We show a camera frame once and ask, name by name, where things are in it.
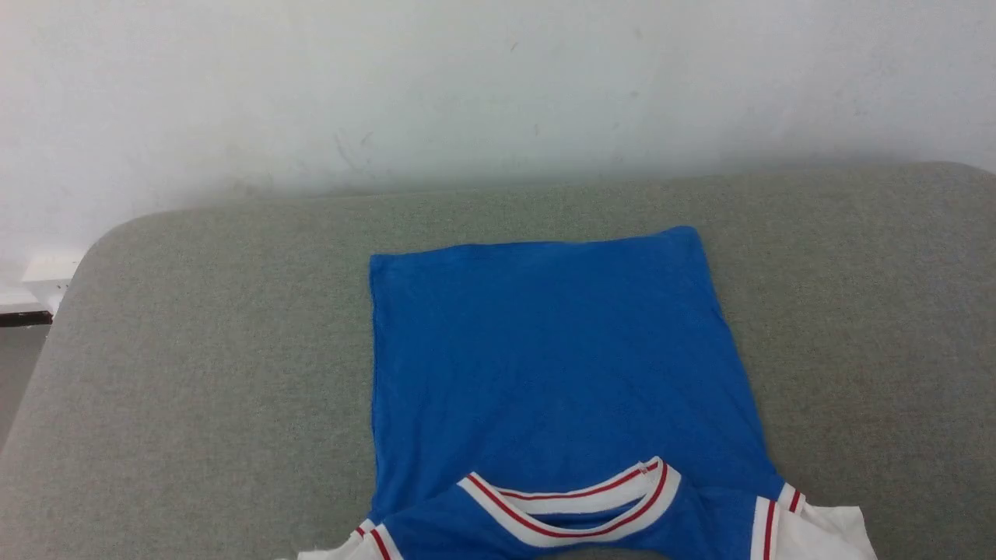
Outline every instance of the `jersey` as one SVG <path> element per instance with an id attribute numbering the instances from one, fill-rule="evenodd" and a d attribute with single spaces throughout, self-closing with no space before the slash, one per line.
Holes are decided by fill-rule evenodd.
<path id="1" fill-rule="evenodd" d="M 559 491 L 656 454 L 701 486 L 791 491 L 690 227 L 375 255 L 370 283 L 373 522 L 472 470 Z"/>
<path id="2" fill-rule="evenodd" d="M 672 560 L 874 558 L 852 518 L 822 527 L 803 511 L 791 513 L 740 490 L 696 489 L 658 457 L 564 493 L 508 490 L 471 473 L 378 526 L 359 527 L 336 550 L 300 558 L 499 560 L 596 545 L 654 551 Z"/>

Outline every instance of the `white wall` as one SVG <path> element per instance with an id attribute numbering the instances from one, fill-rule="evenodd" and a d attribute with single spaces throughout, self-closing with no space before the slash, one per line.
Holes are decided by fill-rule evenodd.
<path id="1" fill-rule="evenodd" d="M 0 6 L 0 294 L 218 200 L 913 159 L 996 169 L 996 2 Z"/>

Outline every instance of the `white power outlet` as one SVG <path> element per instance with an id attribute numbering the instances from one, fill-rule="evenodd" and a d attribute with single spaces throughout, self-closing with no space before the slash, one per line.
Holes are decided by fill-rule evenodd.
<path id="1" fill-rule="evenodd" d="M 21 278 L 24 288 L 34 295 L 52 315 L 59 311 L 59 304 L 76 274 L 80 259 L 36 259 Z"/>

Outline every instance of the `gray floor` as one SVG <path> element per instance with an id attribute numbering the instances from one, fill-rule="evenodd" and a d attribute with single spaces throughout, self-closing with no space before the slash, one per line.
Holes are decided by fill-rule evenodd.
<path id="1" fill-rule="evenodd" d="M 48 335 L 48 325 L 0 328 L 0 451 Z"/>

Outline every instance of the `gray couch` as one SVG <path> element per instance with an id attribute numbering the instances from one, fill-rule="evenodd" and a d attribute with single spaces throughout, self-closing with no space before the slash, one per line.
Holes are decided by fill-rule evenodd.
<path id="1" fill-rule="evenodd" d="M 702 235 L 786 478 L 862 506 L 879 558 L 996 557 L 996 175 L 928 163 L 123 225 L 81 264 L 0 455 L 0 558 L 334 546 L 373 489 L 371 253 L 676 224 Z"/>

